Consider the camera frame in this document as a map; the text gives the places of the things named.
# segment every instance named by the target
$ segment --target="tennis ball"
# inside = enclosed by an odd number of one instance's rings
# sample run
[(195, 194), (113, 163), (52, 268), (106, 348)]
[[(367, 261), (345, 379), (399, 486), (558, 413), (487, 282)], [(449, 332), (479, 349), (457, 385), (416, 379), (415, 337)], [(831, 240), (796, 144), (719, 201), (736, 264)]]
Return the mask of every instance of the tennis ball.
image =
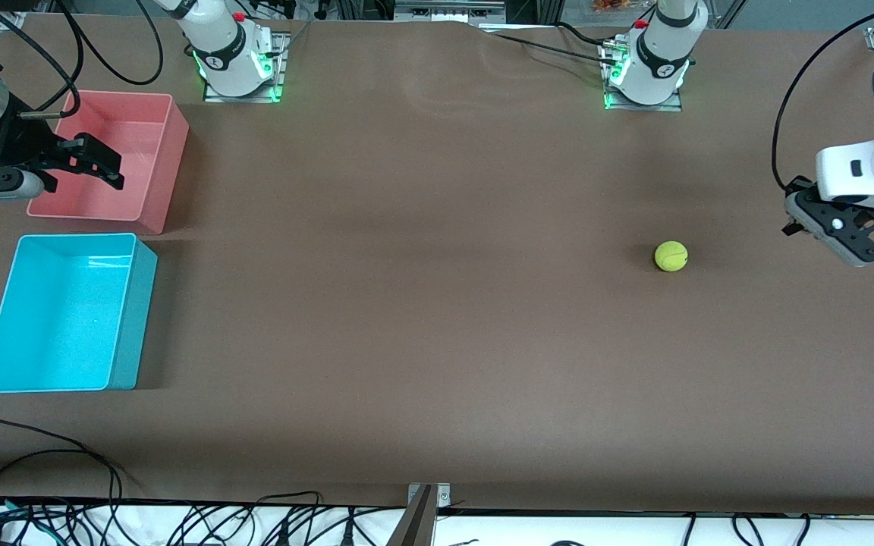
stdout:
[(656, 265), (663, 271), (680, 271), (687, 265), (687, 247), (676, 241), (666, 241), (653, 253)]

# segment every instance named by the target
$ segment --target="table surface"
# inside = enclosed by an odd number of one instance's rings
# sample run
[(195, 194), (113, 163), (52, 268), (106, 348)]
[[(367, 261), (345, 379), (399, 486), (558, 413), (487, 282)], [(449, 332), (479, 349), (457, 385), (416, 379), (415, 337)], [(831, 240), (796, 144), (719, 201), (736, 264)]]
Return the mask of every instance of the table surface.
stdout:
[[(115, 66), (131, 17), (82, 17)], [(63, 20), (27, 31), (64, 66)], [(781, 94), (823, 34), (708, 31), (682, 114), (605, 111), (596, 67), (463, 24), (316, 22), (285, 100), (206, 105), (159, 21), (190, 122), (135, 391), (0, 395), (74, 436), (134, 497), (294, 487), (399, 504), (874, 512), (874, 265), (786, 238), (769, 170)], [(554, 29), (524, 36), (587, 52)], [(87, 53), (82, 89), (132, 90)], [(14, 36), (2, 76), (59, 79)], [(874, 138), (874, 53), (839, 42), (799, 86), (781, 172)], [(82, 227), (0, 202), (0, 297), (24, 233)], [(690, 248), (681, 273), (652, 249)], [(52, 446), (0, 429), (0, 463)], [(106, 494), (88, 462), (0, 493)]]

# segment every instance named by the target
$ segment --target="plastic bin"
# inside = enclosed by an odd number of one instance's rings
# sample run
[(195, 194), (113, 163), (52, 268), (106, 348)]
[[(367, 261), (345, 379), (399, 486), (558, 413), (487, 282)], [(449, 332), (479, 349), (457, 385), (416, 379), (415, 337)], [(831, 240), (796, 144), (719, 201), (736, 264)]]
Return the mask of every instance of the plastic bin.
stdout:
[(133, 233), (20, 238), (0, 306), (0, 393), (134, 388), (156, 267)]
[[(41, 218), (120, 221), (115, 231), (159, 235), (164, 231), (174, 181), (187, 141), (187, 121), (174, 98), (160, 93), (80, 91), (80, 110), (56, 125), (56, 134), (73, 138), (87, 132), (121, 155), (124, 189), (103, 180), (52, 171), (56, 193), (29, 202), (28, 215)], [(72, 104), (66, 97), (66, 106)], [(86, 231), (92, 231), (84, 225)], [(98, 227), (98, 231), (110, 231)]]

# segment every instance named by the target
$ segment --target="turquoise plastic tray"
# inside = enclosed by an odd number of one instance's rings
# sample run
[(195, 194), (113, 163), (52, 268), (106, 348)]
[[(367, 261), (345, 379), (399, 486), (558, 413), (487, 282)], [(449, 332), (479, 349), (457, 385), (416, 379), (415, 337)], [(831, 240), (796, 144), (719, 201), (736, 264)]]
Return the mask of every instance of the turquoise plastic tray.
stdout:
[(156, 267), (133, 233), (22, 237), (0, 306), (0, 393), (134, 388)]

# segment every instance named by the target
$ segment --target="pink plastic container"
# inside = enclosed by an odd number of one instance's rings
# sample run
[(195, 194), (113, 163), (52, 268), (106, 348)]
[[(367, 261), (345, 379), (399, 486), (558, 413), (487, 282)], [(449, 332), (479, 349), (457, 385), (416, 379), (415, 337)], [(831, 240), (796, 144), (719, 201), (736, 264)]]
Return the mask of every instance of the pink plastic container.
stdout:
[[(72, 96), (66, 97), (64, 110), (72, 101)], [(59, 180), (56, 193), (43, 193), (30, 201), (27, 214), (122, 222), (85, 224), (87, 231), (163, 232), (187, 141), (187, 121), (174, 97), (80, 91), (80, 110), (62, 118), (56, 134), (70, 139), (80, 132), (100, 138), (121, 155), (124, 189), (114, 190), (97, 177), (52, 171)]]

